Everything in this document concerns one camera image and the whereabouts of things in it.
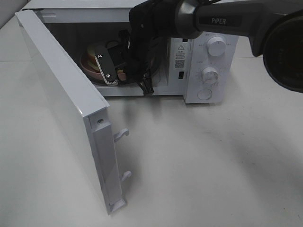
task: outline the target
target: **white microwave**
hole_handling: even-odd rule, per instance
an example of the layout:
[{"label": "white microwave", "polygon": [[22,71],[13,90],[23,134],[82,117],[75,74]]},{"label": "white microwave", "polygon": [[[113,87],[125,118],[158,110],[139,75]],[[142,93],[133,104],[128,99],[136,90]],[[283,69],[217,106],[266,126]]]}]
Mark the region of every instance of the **white microwave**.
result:
[{"label": "white microwave", "polygon": [[[89,47],[129,29],[128,13],[142,0],[31,0],[16,13],[53,113],[110,214],[125,205],[121,190],[130,172],[118,169],[106,96],[142,96],[136,84],[107,86],[91,74]],[[163,42],[153,95],[180,95],[186,103],[221,102],[238,37],[202,33],[195,40]]]}]

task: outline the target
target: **control knob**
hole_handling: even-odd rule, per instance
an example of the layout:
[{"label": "control knob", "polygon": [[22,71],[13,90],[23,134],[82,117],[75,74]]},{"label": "control knob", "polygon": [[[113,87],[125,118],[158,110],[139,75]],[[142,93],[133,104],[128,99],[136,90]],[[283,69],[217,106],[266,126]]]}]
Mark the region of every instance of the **control knob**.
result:
[{"label": "control knob", "polygon": [[214,84],[219,80],[219,73],[213,67],[207,67],[202,71],[202,81],[206,84]]},{"label": "control knob", "polygon": [[207,51],[213,57],[219,57],[224,54],[226,41],[223,37],[216,36],[207,41]]}]

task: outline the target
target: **warning label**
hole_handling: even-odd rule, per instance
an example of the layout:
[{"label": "warning label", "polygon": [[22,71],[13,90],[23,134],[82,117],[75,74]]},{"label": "warning label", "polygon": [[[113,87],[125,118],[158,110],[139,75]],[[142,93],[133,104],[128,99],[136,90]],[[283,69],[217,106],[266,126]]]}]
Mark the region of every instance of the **warning label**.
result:
[{"label": "warning label", "polygon": [[178,51],[183,51],[184,50],[184,46],[180,45],[180,47],[178,48]]},{"label": "warning label", "polygon": [[175,69],[182,70],[185,68],[187,46],[186,44],[176,44],[175,45]]}]

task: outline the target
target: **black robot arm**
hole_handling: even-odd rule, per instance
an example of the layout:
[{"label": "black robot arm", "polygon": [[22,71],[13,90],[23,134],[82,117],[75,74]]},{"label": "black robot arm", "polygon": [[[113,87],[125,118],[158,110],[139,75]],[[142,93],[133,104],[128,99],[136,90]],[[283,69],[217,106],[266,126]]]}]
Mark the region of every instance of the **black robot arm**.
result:
[{"label": "black robot arm", "polygon": [[247,36],[253,55],[263,54],[270,76],[289,90],[303,92],[303,1],[213,4],[218,1],[149,0],[131,9],[125,53],[135,80],[147,86],[144,93],[152,93],[147,72],[161,37],[194,39],[203,31]]}]

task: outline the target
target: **open microwave door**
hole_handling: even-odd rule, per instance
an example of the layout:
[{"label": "open microwave door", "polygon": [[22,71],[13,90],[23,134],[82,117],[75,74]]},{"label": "open microwave door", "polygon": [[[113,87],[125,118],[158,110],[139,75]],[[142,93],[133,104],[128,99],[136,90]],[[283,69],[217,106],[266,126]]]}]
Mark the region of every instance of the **open microwave door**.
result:
[{"label": "open microwave door", "polygon": [[108,214],[125,205],[109,104],[32,10],[16,13],[51,109]]}]

